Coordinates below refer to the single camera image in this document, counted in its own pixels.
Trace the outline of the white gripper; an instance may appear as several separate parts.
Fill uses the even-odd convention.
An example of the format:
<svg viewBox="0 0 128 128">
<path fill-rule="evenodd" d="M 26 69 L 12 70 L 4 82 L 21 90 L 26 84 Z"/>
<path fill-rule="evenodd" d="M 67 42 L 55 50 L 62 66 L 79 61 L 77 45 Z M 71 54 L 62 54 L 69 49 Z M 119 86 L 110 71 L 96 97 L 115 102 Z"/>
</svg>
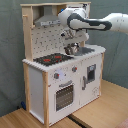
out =
<svg viewBox="0 0 128 128">
<path fill-rule="evenodd" d="M 76 31 L 71 29 L 64 29 L 61 32 L 61 37 L 65 40 L 66 43 L 73 43 L 76 36 Z"/>
</svg>

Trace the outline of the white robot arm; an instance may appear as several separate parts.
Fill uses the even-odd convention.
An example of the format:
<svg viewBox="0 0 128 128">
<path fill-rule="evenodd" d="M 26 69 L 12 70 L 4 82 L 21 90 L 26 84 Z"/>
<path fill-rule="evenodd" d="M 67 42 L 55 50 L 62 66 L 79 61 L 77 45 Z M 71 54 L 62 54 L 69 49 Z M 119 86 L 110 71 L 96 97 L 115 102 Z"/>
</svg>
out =
<svg viewBox="0 0 128 128">
<path fill-rule="evenodd" d="M 88 19 L 84 8 L 65 8 L 58 14 L 63 31 L 61 36 L 67 43 L 86 41 L 85 30 L 119 31 L 128 34 L 128 15 L 111 13 L 103 19 Z"/>
</svg>

